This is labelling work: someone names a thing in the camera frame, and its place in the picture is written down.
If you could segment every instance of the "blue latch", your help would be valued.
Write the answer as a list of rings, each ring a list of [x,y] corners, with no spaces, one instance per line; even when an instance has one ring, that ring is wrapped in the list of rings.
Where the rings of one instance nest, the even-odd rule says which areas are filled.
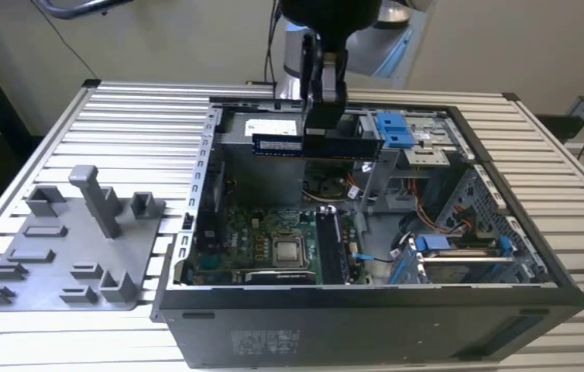
[[[376,114],[376,126],[385,145],[389,149],[411,149],[416,145],[416,139],[408,130],[407,120],[399,112],[379,111]]]
[[[416,238],[419,252],[424,250],[451,250],[448,237],[445,235],[421,235]]]

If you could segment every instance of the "blue plastic clip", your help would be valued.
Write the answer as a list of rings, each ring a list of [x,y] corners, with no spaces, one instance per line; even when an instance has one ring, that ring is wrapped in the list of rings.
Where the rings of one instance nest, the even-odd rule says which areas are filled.
[[[376,126],[385,145],[389,149],[411,149],[416,145],[416,139],[408,130],[407,120],[399,112],[380,111],[376,114]]]
[[[503,235],[499,240],[500,249],[503,250],[504,257],[511,257],[515,251],[515,247],[512,245],[512,240]]]

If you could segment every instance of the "slotted metal platform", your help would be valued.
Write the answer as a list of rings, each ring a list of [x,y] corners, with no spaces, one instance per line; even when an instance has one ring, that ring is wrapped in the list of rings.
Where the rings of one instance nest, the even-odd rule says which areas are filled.
[[[167,201],[147,270],[145,291],[132,312],[0,313],[0,371],[121,372],[188,370],[163,324],[149,321],[163,254],[181,227],[185,197],[209,96],[267,97],[256,86],[104,82],[83,88],[0,199],[0,254],[25,221],[35,184],[65,196],[71,168],[93,164],[99,181],[127,197],[152,191]],[[540,231],[584,291],[584,168],[527,107],[503,95],[351,90],[355,102],[456,105],[483,139]],[[323,370],[584,370],[584,312],[501,364],[335,367]]]

